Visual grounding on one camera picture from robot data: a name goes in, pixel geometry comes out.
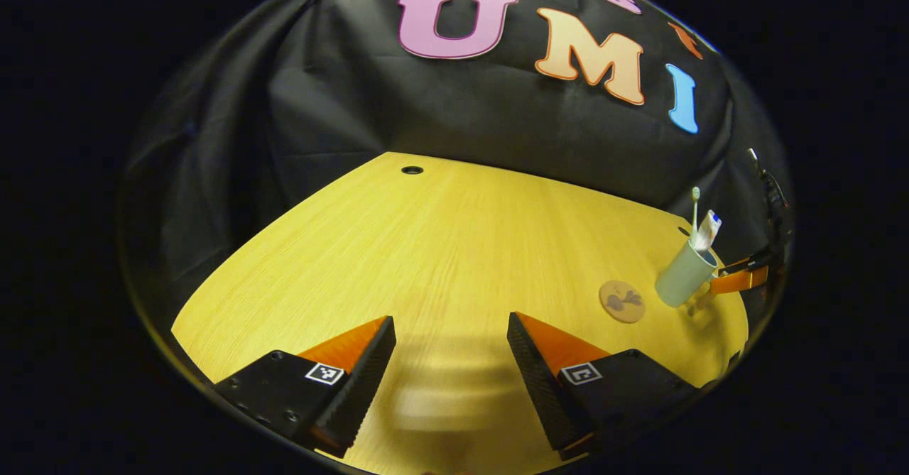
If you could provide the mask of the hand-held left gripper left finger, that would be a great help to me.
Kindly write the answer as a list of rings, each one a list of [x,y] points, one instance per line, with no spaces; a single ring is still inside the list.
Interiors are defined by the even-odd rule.
[[[298,354],[271,350],[214,390],[283,439],[343,458],[395,348],[395,322],[384,315]]]

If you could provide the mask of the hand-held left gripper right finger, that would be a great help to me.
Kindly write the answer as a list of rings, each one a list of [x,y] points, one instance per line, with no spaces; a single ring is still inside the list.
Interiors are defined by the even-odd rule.
[[[610,353],[513,311],[508,344],[552,449],[563,461],[619,448],[700,396],[639,349]]]

